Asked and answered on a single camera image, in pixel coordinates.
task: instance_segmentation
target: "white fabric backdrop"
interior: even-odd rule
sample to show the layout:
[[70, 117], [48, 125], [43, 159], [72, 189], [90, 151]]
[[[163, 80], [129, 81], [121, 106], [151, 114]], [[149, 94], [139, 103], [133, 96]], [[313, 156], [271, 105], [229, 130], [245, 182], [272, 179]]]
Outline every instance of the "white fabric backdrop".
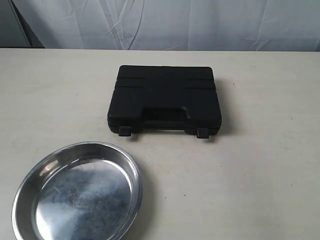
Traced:
[[320, 51], [320, 0], [13, 0], [46, 48]]

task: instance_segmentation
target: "round metal tray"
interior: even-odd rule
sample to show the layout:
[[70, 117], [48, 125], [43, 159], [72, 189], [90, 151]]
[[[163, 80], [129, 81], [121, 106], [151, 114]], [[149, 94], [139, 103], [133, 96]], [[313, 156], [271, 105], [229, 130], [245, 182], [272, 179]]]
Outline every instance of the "round metal tray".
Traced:
[[12, 208], [18, 240], [119, 240], [142, 201], [133, 158], [104, 142], [80, 142], [39, 162]]

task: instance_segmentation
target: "white table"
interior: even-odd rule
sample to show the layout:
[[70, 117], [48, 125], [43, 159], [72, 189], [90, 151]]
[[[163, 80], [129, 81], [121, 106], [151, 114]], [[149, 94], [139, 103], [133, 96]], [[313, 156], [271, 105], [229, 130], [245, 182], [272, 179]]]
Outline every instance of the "white table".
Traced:
[[[218, 136], [111, 133], [120, 65], [210, 66]], [[320, 239], [320, 53], [0, 49], [0, 238], [27, 172], [82, 141], [128, 151], [143, 177], [125, 240]]]

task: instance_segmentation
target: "black plastic case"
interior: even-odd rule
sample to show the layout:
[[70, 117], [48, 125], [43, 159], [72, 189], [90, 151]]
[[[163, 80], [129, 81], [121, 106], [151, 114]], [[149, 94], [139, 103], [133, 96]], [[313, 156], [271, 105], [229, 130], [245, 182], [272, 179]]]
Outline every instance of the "black plastic case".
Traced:
[[107, 121], [119, 136], [143, 129], [184, 130], [200, 139], [215, 135], [222, 116], [212, 69], [122, 65]]

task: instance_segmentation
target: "stainless steel tray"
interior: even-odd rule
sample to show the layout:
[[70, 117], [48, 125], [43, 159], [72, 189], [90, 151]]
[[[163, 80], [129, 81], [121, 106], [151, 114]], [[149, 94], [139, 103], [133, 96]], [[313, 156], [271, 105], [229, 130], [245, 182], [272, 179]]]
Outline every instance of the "stainless steel tray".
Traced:
[[104, 142], [51, 153], [20, 185], [12, 208], [18, 240], [119, 240], [142, 201], [133, 158]]

